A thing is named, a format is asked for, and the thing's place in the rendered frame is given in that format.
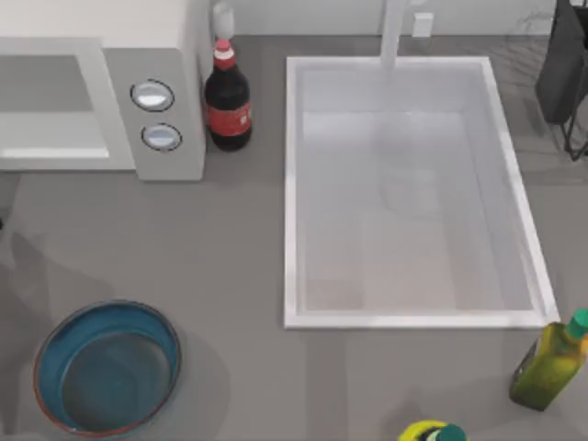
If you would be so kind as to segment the round microwave knob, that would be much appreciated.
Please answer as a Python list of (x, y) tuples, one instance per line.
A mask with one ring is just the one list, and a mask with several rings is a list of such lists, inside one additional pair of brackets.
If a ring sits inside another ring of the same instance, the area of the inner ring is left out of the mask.
[(152, 150), (164, 153), (177, 149), (183, 141), (178, 129), (164, 123), (143, 128), (141, 131), (141, 140)]
[(153, 79), (133, 85), (130, 97), (137, 107), (147, 112), (166, 111), (175, 102), (173, 90), (165, 83)]

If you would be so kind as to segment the tall white tap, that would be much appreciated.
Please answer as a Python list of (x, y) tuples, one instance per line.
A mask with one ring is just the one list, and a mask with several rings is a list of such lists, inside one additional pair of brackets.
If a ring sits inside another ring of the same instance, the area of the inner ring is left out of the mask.
[(428, 0), (384, 0), (379, 59), (386, 70), (396, 63), (402, 24), (407, 8), (420, 6)]

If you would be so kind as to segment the white wall socket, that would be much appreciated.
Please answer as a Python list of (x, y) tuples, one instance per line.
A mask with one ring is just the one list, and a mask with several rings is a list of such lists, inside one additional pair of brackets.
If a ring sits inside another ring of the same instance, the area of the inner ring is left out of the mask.
[(412, 37), (416, 39), (430, 38), (433, 32), (434, 18), (433, 13), (415, 13), (413, 16)]

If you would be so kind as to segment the pale microwave oven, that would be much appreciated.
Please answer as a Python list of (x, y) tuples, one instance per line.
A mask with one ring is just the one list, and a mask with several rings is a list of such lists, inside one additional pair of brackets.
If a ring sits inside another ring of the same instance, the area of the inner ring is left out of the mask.
[[(0, 171), (198, 181), (210, 12), (211, 0), (0, 0)], [(149, 79), (173, 90), (166, 111), (131, 100)], [(142, 129), (159, 123), (180, 131), (177, 149), (142, 142)]]

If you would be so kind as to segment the dark cola bottle red cap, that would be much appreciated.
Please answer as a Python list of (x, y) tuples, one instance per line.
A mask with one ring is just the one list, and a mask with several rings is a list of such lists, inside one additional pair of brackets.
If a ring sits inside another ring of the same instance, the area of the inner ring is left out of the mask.
[(213, 69), (205, 83), (204, 98), (212, 141), (225, 152), (244, 148), (253, 132), (250, 87), (229, 40), (215, 41)]

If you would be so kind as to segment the blue bowl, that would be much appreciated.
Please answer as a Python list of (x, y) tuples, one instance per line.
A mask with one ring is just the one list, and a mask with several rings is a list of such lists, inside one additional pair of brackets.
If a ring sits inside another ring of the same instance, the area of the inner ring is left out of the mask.
[(178, 332), (160, 311), (132, 300), (101, 301), (47, 335), (32, 371), (34, 395), (68, 434), (123, 437), (170, 401), (182, 361)]

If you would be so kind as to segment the yellow bottle green cap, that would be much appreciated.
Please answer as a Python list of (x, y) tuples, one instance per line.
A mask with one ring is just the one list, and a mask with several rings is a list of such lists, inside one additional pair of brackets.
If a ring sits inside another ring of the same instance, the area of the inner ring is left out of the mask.
[(469, 441), (465, 431), (456, 424), (422, 420), (407, 426), (397, 441)]

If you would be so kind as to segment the green oil bottle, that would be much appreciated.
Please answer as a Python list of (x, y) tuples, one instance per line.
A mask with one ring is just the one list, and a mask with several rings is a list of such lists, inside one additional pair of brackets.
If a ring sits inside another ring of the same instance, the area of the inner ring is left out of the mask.
[(584, 365), (587, 337), (588, 308), (576, 309), (566, 323), (545, 326), (512, 376), (511, 401), (545, 411)]

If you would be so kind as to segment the white sink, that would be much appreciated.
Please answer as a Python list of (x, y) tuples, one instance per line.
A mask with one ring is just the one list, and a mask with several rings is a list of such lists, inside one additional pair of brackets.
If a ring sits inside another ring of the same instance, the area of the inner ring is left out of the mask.
[(283, 323), (559, 319), (491, 62), (287, 60)]

